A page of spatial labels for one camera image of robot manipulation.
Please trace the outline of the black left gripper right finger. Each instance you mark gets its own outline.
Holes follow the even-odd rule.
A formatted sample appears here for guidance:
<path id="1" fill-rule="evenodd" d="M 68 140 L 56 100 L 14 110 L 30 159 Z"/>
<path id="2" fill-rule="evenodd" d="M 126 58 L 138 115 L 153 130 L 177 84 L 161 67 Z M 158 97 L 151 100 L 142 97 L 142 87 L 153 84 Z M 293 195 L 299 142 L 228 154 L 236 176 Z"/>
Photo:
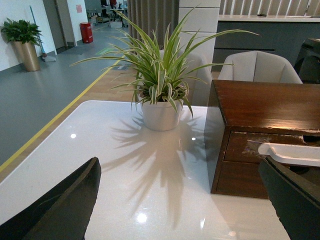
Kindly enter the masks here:
<path id="1" fill-rule="evenodd" d="M 258 172 L 279 221 L 291 240 L 320 238 L 320 187 L 270 156 Z"/>

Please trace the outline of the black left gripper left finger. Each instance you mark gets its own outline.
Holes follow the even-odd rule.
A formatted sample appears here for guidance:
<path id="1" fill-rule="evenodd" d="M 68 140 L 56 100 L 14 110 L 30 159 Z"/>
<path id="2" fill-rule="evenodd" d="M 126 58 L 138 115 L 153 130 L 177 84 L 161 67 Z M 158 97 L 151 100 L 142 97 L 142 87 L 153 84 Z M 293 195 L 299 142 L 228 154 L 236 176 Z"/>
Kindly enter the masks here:
<path id="1" fill-rule="evenodd" d="M 2 240 L 83 240 L 96 204 L 101 165 L 92 157 L 0 226 Z"/>

